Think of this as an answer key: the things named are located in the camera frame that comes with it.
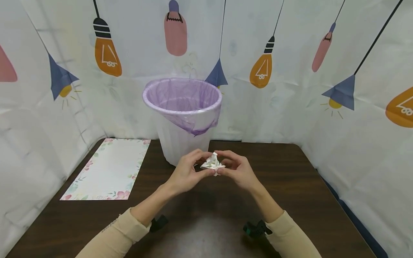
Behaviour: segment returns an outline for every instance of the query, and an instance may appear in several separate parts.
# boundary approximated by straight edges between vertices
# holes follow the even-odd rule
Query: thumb
[[[234,174],[233,174],[234,170],[231,170],[231,169],[228,169],[228,168],[219,168],[216,172],[219,175],[224,175],[224,176],[227,176],[229,178],[234,179]]]
[[[205,170],[202,170],[202,171],[199,171],[199,172],[196,173],[199,181],[203,178],[206,178],[206,177],[214,175],[214,174],[215,174],[215,170],[213,170],[213,169],[205,169]]]

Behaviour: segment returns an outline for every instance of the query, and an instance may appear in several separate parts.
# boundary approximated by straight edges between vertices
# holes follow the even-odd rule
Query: white trash can
[[[195,149],[208,150],[210,128],[218,124],[222,94],[203,80],[170,78],[150,81],[142,93],[154,112],[165,159],[176,166]]]

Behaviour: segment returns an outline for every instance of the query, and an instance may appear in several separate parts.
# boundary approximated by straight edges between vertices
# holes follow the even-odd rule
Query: forearm
[[[284,211],[263,185],[251,191],[267,227],[273,232],[267,239],[283,258],[321,258],[304,231]]]
[[[273,222],[284,213],[284,210],[274,201],[261,183],[250,190],[250,193],[264,216],[265,221]]]
[[[176,193],[167,184],[163,184],[148,198],[131,208],[131,214],[147,227],[155,215],[175,195]]]
[[[131,246],[149,232],[151,220],[173,196],[168,186],[161,185],[148,198],[128,209],[97,234],[76,258],[124,257]]]

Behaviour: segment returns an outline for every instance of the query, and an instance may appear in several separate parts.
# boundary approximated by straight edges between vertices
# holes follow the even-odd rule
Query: white backdrop
[[[392,122],[385,112],[397,95],[413,87],[413,3],[402,2],[357,72],[351,110],[333,108],[322,94],[354,74],[399,0],[346,1],[340,13],[342,0],[286,0],[283,6],[281,0],[177,0],[188,32],[182,56],[166,48],[168,2],[97,1],[121,63],[119,77],[97,66],[92,0],[0,3],[0,33],[8,35],[0,38],[0,46],[18,77],[4,82],[0,73],[5,154],[0,256],[97,139],[157,138],[151,110],[141,99],[148,81],[205,80],[218,60],[227,84],[219,80],[224,95],[214,138],[298,144],[389,257],[413,256],[412,129]],[[318,45],[338,13],[331,46],[313,72]],[[257,88],[250,72],[273,33],[271,76]],[[81,92],[53,100],[46,49],[80,79],[72,87]],[[413,108],[410,101],[404,106]]]

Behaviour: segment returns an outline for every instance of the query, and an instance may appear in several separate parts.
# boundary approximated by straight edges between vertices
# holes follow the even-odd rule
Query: stationery sheet
[[[105,139],[60,200],[127,200],[149,143]]]

